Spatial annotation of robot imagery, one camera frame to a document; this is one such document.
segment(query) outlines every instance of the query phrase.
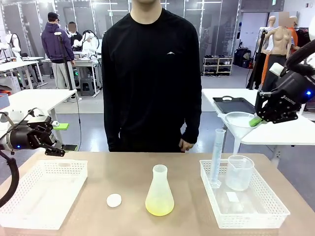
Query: white basket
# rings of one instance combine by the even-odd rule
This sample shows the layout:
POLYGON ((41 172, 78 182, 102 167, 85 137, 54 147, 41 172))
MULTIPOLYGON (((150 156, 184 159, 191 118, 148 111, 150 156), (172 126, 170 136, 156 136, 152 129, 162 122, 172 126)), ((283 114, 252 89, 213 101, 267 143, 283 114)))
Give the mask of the white basket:
POLYGON ((0 208, 0 225, 58 230, 87 176, 87 161, 38 161, 21 178, 10 201, 0 208))
POLYGON ((222 196, 224 196, 225 191, 234 192, 225 185, 227 160, 221 160, 219 176, 221 177, 222 185, 219 189, 212 189, 210 186, 211 160, 200 160, 200 167, 201 178, 220 229, 277 229, 280 228, 286 217, 290 215, 290 211, 255 168, 253 170, 250 186, 248 190, 246 190, 246 193, 236 193, 243 194, 243 196, 250 193, 251 197, 255 200, 252 205, 259 206, 261 211, 255 213, 222 213, 218 199, 219 201, 223 199, 222 196))

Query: yellow liquid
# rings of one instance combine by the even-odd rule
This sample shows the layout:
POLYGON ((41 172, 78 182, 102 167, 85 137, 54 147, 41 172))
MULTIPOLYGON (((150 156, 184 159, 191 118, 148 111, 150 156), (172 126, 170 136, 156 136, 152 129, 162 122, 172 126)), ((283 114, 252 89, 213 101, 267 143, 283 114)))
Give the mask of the yellow liquid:
POLYGON ((161 199, 150 199, 146 201, 146 208, 152 215, 164 216, 173 210, 174 202, 161 199))

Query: flask with yellow liquid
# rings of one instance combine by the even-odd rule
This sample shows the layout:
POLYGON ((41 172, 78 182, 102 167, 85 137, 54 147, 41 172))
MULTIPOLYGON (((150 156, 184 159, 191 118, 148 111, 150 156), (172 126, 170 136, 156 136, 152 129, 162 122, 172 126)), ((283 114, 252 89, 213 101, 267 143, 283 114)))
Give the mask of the flask with yellow liquid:
POLYGON ((163 216, 174 208, 174 199, 167 181, 167 167, 153 167, 153 180, 146 198, 146 208, 149 213, 163 216))

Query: funnel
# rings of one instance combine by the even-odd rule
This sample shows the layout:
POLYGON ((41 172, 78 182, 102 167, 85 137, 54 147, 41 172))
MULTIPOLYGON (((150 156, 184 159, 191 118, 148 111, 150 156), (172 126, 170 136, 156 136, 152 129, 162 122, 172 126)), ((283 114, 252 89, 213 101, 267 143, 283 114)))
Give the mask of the funnel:
POLYGON ((233 154, 237 154, 241 145, 241 139, 255 129, 255 127, 250 126, 250 121, 255 116, 246 112, 230 112, 226 115, 219 114, 218 116, 225 120, 228 129, 234 135, 235 141, 233 154))

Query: shoe rack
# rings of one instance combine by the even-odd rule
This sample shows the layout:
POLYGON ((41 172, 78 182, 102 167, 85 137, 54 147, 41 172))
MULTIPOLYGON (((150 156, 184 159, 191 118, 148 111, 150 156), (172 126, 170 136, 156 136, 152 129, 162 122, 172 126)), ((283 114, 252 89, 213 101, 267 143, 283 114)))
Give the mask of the shoe rack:
POLYGON ((233 58, 203 58, 202 63, 202 73, 204 76, 211 74, 228 74, 232 73, 233 58), (222 68, 229 68, 229 71, 221 71, 222 68))

